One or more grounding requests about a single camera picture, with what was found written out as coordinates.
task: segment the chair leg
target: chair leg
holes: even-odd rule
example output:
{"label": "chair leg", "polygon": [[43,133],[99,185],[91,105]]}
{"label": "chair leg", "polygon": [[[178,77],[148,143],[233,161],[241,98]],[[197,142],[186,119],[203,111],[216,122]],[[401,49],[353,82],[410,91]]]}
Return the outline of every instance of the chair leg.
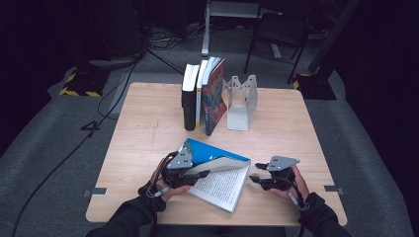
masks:
{"label": "chair leg", "polygon": [[296,58],[295,63],[293,64],[293,70],[291,71],[287,84],[290,84],[291,80],[293,79],[293,73],[295,72],[296,66],[298,65],[299,58],[301,57],[303,50],[304,50],[304,45],[299,49],[298,57]]}
{"label": "chair leg", "polygon": [[250,54],[252,53],[253,48],[255,48],[255,43],[256,43],[255,37],[252,36],[252,39],[250,41],[249,51],[247,52],[246,64],[244,65],[244,73],[247,72],[247,66],[249,65]]}

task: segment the white paper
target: white paper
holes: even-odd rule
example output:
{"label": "white paper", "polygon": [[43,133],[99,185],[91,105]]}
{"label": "white paper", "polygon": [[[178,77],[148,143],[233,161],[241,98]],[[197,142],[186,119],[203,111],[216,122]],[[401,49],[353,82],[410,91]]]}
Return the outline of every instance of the white paper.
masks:
{"label": "white paper", "polygon": [[190,170],[188,170],[185,175],[193,175],[198,174],[202,171],[211,171],[211,172],[217,172],[217,171],[223,171],[223,170],[231,170],[236,168],[243,168],[250,164],[250,160],[248,161],[242,161],[242,160],[236,160],[228,157],[219,157],[214,160],[208,161],[204,164],[201,164],[199,166],[196,166]]}
{"label": "white paper", "polygon": [[206,178],[199,179],[191,187],[189,194],[228,212],[233,212],[249,167],[250,162],[243,168],[211,172]]}

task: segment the person's right hand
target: person's right hand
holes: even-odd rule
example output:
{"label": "person's right hand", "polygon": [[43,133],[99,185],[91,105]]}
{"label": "person's right hand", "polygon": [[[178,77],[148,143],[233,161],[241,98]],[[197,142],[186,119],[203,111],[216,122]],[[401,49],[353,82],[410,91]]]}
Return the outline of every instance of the person's right hand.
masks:
{"label": "person's right hand", "polygon": [[[308,195],[309,195],[309,190],[308,190],[308,186],[305,183],[304,178],[302,177],[301,173],[299,172],[299,169],[296,167],[296,165],[291,166],[291,168],[293,169],[293,173],[295,174],[295,183],[296,186],[298,187],[299,192],[302,195],[302,198],[304,200],[307,199]],[[269,190],[272,194],[274,194],[275,196],[278,196],[280,198],[286,198],[291,200],[288,191],[281,191],[281,190],[277,190],[277,189],[270,189]],[[289,191],[293,194],[293,196],[295,198],[297,198],[297,194],[296,191],[293,187],[290,187]]]}

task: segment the blue book cover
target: blue book cover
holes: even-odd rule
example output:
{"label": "blue book cover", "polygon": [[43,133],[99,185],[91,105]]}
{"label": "blue book cover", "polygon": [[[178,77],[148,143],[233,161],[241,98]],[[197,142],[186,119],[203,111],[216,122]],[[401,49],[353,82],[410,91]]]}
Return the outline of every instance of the blue book cover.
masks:
{"label": "blue book cover", "polygon": [[215,146],[211,146],[209,144],[197,141],[192,138],[188,138],[184,142],[181,149],[183,148],[186,148],[188,152],[191,154],[194,166],[207,163],[209,161],[213,161],[221,157],[236,161],[250,161],[249,158],[246,158],[244,156],[237,155],[235,153],[220,149]]}

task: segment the gray floor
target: gray floor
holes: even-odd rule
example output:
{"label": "gray floor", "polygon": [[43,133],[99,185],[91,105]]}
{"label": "gray floor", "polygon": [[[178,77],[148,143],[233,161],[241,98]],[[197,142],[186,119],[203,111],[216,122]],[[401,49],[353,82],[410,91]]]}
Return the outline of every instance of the gray floor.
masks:
{"label": "gray floor", "polygon": [[[238,29],[211,35],[209,53],[226,58],[227,78],[232,75],[246,78],[242,70],[250,35],[251,32]],[[185,67],[186,63],[200,62],[201,43],[202,38],[196,38],[172,49],[153,51]],[[258,50],[267,51],[266,47]],[[297,72],[306,71],[317,50],[318,42],[307,46]],[[249,73],[257,75],[259,87],[291,89],[286,83],[290,71],[288,64],[258,56],[252,56],[249,66]],[[113,71],[104,90],[110,95],[104,98],[58,96],[70,72],[69,68],[60,83],[51,85],[48,90],[51,101],[0,159],[0,236],[11,236],[30,194],[88,134],[80,127],[102,119],[98,110],[103,114],[109,110],[112,100],[119,95],[118,90],[112,89],[127,76],[126,69]],[[150,53],[144,55],[131,77],[134,81],[182,81],[180,74]],[[344,191],[341,201],[349,220],[346,228],[353,236],[413,236],[403,196],[346,103],[339,75],[333,73],[329,81],[337,101],[305,102],[335,184]],[[89,199],[83,194],[95,187],[115,125],[115,120],[105,119],[100,130],[48,178],[25,209],[16,236],[84,236],[101,225],[86,220]],[[289,236],[295,236],[297,230],[287,228]]]}

